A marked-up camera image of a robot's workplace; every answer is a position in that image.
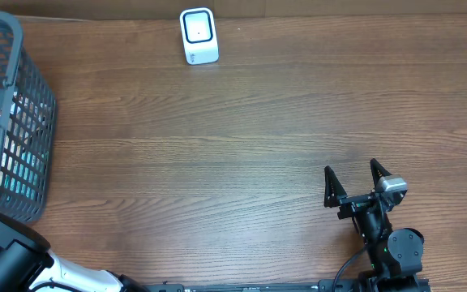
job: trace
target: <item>wooden tabletop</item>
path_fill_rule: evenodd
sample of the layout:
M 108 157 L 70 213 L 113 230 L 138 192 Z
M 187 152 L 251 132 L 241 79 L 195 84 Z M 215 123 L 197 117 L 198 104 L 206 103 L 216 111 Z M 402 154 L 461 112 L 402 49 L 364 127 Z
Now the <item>wooden tabletop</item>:
M 24 25 L 59 104 L 34 225 L 54 250 L 144 283 L 332 278 L 362 240 L 323 168 L 359 195 L 376 157 L 409 183 L 389 217 L 425 235 L 421 276 L 467 290 L 467 15 L 216 30 L 219 62 L 191 67 L 177 20 Z

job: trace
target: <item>gray basket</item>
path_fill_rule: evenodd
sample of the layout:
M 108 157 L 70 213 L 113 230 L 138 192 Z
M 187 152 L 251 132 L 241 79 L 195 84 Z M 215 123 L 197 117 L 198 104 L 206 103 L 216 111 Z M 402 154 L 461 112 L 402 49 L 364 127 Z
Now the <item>gray basket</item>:
M 0 11 L 0 212 L 16 220 L 44 211 L 57 110 L 19 21 Z

